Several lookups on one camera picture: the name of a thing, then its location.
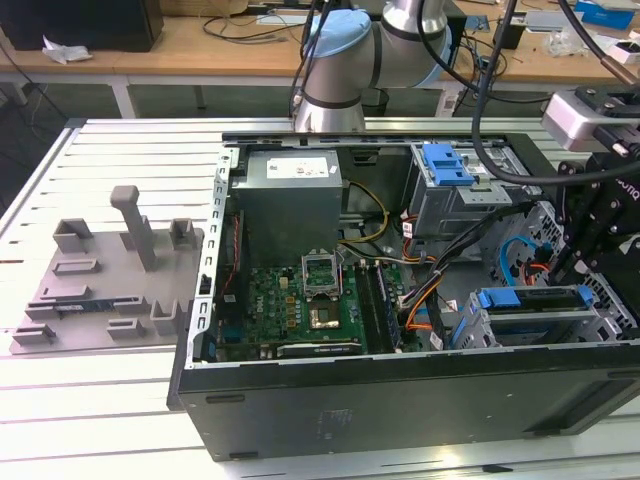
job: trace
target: blue cable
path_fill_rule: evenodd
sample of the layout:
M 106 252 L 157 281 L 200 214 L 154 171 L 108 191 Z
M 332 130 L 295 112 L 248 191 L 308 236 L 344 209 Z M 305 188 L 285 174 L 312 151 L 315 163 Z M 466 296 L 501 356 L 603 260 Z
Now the blue cable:
M 511 237 L 509 240 L 502 244 L 500 247 L 500 269 L 502 270 L 502 275 L 504 275 L 504 279 L 507 281 L 507 285 L 510 287 L 514 287 L 516 285 L 516 281 L 513 279 L 513 275 L 511 275 L 511 271 L 509 270 L 509 261 L 507 260 L 507 250 L 509 250 L 509 245 L 513 242 L 517 241 L 523 242 L 528 247 L 535 250 L 538 248 L 536 242 L 531 240 L 530 238 L 523 237 L 522 235 L 516 235 L 515 237 Z

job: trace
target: wooden table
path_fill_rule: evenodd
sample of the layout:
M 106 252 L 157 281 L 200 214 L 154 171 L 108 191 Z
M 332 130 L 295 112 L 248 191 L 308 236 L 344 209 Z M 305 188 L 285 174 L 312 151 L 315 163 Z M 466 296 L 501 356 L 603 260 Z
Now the wooden table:
M 547 10 L 558 9 L 547 0 L 529 0 L 528 5 Z M 487 15 L 496 20 L 501 7 L 466 1 L 457 5 L 468 15 Z M 244 19 L 235 20 L 244 23 Z M 129 94 L 129 85 L 193 85 L 198 106 L 204 106 L 202 85 L 239 86 L 289 86 L 299 65 L 301 27 L 289 33 L 276 34 L 281 41 L 265 45 L 240 45 L 217 39 L 202 31 L 204 20 L 194 17 L 166 17 L 161 38 L 148 53 L 92 52 L 94 58 L 85 62 L 59 65 L 41 52 L 16 52 L 4 37 L 3 45 L 12 58 L 35 82 L 40 83 L 98 83 L 110 85 L 123 118 L 135 118 L 136 108 Z M 211 29 L 219 31 L 222 21 L 214 22 Z M 490 23 L 491 33 L 478 32 L 478 39 L 491 42 L 496 22 Z M 611 36 L 624 38 L 626 32 L 600 28 Z M 249 35 L 275 28 L 273 25 L 229 25 L 226 35 Z M 551 92 L 573 88 L 578 84 L 615 83 L 615 79 L 599 65 L 596 58 L 550 57 L 543 42 L 547 34 L 523 34 L 515 51 L 504 51 L 508 68 L 496 82 L 496 90 Z M 488 47 L 480 47 L 480 53 L 489 53 Z M 469 52 L 461 50 L 455 68 L 467 78 L 471 77 L 473 64 Z M 20 82 L 24 78 L 11 63 L 0 56 L 0 82 Z M 443 74 L 433 88 L 443 91 L 438 115 L 450 115 L 452 105 L 462 86 Z

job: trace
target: black box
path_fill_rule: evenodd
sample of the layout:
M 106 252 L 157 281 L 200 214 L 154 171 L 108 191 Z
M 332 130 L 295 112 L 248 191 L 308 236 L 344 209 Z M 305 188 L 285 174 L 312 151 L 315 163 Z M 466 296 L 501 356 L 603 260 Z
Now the black box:
M 498 20 L 498 26 L 496 27 L 496 32 L 493 34 L 493 44 L 495 45 L 496 39 L 500 35 L 500 32 L 504 27 L 503 19 Z M 522 32 L 526 28 L 526 24 L 520 19 L 514 17 L 511 20 L 511 23 L 506 26 L 506 33 L 504 37 L 504 41 L 502 43 L 502 48 L 505 50 L 515 50 L 518 48 L 520 44 L 520 38 L 522 38 Z
M 90 51 L 148 52 L 163 26 L 159 0 L 1 0 L 0 22 L 16 50 L 40 50 L 45 35 Z

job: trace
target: white label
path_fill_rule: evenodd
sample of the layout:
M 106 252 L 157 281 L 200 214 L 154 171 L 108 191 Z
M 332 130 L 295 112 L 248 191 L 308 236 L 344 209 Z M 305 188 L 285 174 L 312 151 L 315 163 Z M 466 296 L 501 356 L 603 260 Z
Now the white label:
M 478 165 L 478 166 L 475 166 L 475 167 L 467 165 L 465 168 L 467 169 L 467 172 L 470 173 L 471 175 L 486 175 L 487 174 L 487 169 L 484 168 L 482 165 Z
M 405 238 L 413 238 L 413 225 L 409 222 L 402 224 L 402 234 Z
M 431 341 L 433 348 L 436 350 L 442 350 L 442 340 L 440 340 L 440 337 L 436 335 L 436 332 L 431 332 L 429 340 Z
M 398 306 L 400 308 L 404 308 L 405 304 L 404 304 L 404 299 L 407 298 L 406 295 L 398 295 Z
M 329 176 L 325 157 L 270 158 L 267 178 L 326 178 Z
M 82 305 L 59 305 L 55 307 L 58 312 L 72 312 L 84 310 Z
M 458 302 L 456 302 L 455 300 L 447 300 L 445 303 L 447 304 L 447 306 L 440 309 L 442 313 L 451 313 L 458 311 Z

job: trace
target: desk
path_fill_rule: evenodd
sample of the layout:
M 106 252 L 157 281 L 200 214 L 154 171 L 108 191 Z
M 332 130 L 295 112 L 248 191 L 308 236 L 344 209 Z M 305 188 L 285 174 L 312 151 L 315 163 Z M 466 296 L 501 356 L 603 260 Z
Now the desk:
M 530 0 L 531 5 L 553 9 L 546 0 Z M 489 19 L 500 15 L 499 6 L 459 1 L 457 5 L 469 15 L 484 14 Z M 206 35 L 202 19 L 166 17 L 163 34 L 148 53 L 92 52 L 94 58 L 85 62 L 59 65 L 41 52 L 16 52 L 4 37 L 3 45 L 10 55 L 39 83 L 107 84 L 113 89 L 123 118 L 135 118 L 135 102 L 129 85 L 193 85 L 199 106 L 203 105 L 202 85 L 290 86 L 299 64 L 299 44 L 287 32 L 280 32 L 284 41 L 268 45 L 238 45 Z M 640 25 L 635 20 L 633 25 Z M 229 25 L 225 34 L 247 35 L 273 29 L 274 26 Z M 291 30 L 300 38 L 301 27 Z M 625 32 L 598 29 L 602 33 L 624 37 Z M 477 33 L 478 38 L 491 42 L 493 33 Z M 496 90 L 550 92 L 573 88 L 578 84 L 615 83 L 613 77 L 599 65 L 593 55 L 588 57 L 552 58 L 544 52 L 546 34 L 524 33 L 520 47 L 505 51 L 509 66 L 495 84 Z M 473 71 L 468 52 L 458 55 L 456 70 L 467 78 Z M 0 55 L 0 83 L 23 82 L 9 61 Z M 451 115 L 452 100 L 457 99 L 461 85 L 443 75 L 433 88 L 443 90 L 439 115 Z
M 563 151 L 537 119 L 489 118 L 483 132 L 527 133 L 553 164 Z M 368 119 L 371 131 L 468 133 L 468 119 Z M 61 218 L 94 231 L 125 229 L 109 206 L 115 185 L 135 183 L 154 228 L 190 217 L 206 225 L 223 131 L 290 131 L 287 119 L 93 120 L 65 128 L 0 220 L 0 478 L 139 477 L 486 479 L 629 478 L 640 471 L 640 400 L 576 437 L 470 443 L 215 464 L 185 413 L 165 407 L 174 348 L 12 357 L 11 328 L 56 248 Z
M 547 0 L 529 0 L 526 3 L 529 6 L 520 5 L 516 11 L 533 10 L 531 7 L 537 7 L 541 10 L 560 9 L 556 3 L 550 3 Z M 473 36 L 478 40 L 492 44 L 496 20 L 503 15 L 503 7 L 468 1 L 457 1 L 456 5 L 467 15 L 486 15 L 488 17 L 491 32 L 476 32 Z M 640 17 L 634 17 L 626 31 L 591 24 L 585 24 L 585 26 L 590 32 L 615 38 L 627 38 L 631 28 L 640 26 Z M 548 35 L 548 33 L 525 31 L 516 50 L 502 50 L 508 66 L 504 74 L 495 82 L 494 90 L 549 93 L 572 89 L 579 85 L 619 84 L 619 81 L 600 65 L 592 53 L 587 56 L 551 57 L 544 47 L 544 41 Z M 478 51 L 480 54 L 488 55 L 491 49 L 484 45 L 478 45 Z M 471 78 L 473 61 L 467 50 L 459 50 L 455 70 L 466 78 Z M 438 106 L 438 116 L 450 116 L 452 106 L 455 105 L 458 94 L 464 87 L 449 75 L 444 74 L 440 81 L 434 84 L 434 88 L 443 90 Z

